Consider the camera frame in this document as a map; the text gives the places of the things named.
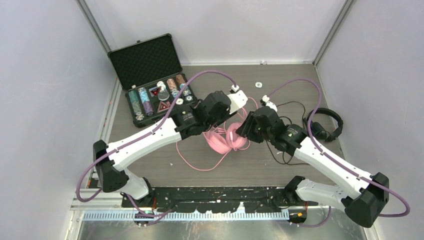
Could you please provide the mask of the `pink headphones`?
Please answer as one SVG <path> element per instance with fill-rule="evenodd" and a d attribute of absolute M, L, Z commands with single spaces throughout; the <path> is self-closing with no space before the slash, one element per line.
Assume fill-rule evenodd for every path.
<path fill-rule="evenodd" d="M 250 141 L 236 133 L 241 125 L 240 122 L 235 122 L 228 128 L 218 127 L 216 130 L 204 132 L 203 136 L 209 147 L 221 155 L 231 151 L 246 150 L 250 146 Z"/>

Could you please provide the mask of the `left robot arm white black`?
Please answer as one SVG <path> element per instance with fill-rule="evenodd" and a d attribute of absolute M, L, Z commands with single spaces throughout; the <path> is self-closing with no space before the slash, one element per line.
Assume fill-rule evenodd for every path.
<path fill-rule="evenodd" d="M 197 103 L 176 105 L 161 122 L 123 140 L 95 142 L 93 156 L 101 190 L 120 191 L 130 195 L 141 207 L 148 207 L 154 199 L 150 184 L 127 167 L 155 150 L 219 126 L 234 116 L 246 101 L 242 90 L 228 95 L 216 91 Z"/>

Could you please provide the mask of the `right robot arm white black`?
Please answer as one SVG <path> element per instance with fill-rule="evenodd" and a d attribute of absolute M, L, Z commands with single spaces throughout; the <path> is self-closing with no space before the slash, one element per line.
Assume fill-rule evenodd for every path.
<path fill-rule="evenodd" d="M 331 179 L 335 184 L 317 183 L 296 175 L 285 186 L 285 198 L 291 205 L 302 201 L 328 205 L 344 211 L 356 224 L 370 228 L 389 201 L 389 178 L 381 172 L 361 170 L 331 152 L 297 124 L 285 124 L 277 112 L 263 106 L 250 111 L 236 133 L 251 142 L 271 143 Z"/>

